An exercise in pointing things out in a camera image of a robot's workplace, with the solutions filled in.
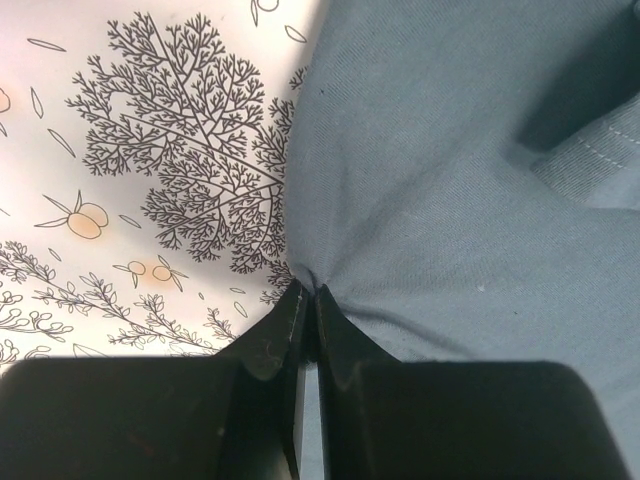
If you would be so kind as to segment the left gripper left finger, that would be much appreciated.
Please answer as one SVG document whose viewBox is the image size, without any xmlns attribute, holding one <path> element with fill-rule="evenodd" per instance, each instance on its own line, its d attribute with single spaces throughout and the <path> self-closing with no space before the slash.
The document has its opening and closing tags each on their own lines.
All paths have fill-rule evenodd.
<svg viewBox="0 0 640 480">
<path fill-rule="evenodd" d="M 296 479 L 305 290 L 212 356 L 24 360 L 1 382 L 5 479 Z"/>
</svg>

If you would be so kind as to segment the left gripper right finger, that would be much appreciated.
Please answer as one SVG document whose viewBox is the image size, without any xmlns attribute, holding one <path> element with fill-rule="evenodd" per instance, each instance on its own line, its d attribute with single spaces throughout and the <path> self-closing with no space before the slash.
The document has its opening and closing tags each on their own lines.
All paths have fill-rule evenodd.
<svg viewBox="0 0 640 480">
<path fill-rule="evenodd" d="M 329 479 L 626 479 L 595 397 L 554 362 L 403 362 L 315 297 Z"/>
</svg>

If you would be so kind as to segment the blue-grey t-shirt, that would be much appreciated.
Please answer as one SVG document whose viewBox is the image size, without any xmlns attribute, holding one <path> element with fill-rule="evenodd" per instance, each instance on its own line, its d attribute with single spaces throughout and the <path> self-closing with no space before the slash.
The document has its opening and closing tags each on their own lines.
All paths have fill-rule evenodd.
<svg viewBox="0 0 640 480">
<path fill-rule="evenodd" d="M 545 359 L 639 471 L 639 5 L 333 1 L 287 260 L 403 359 Z"/>
</svg>

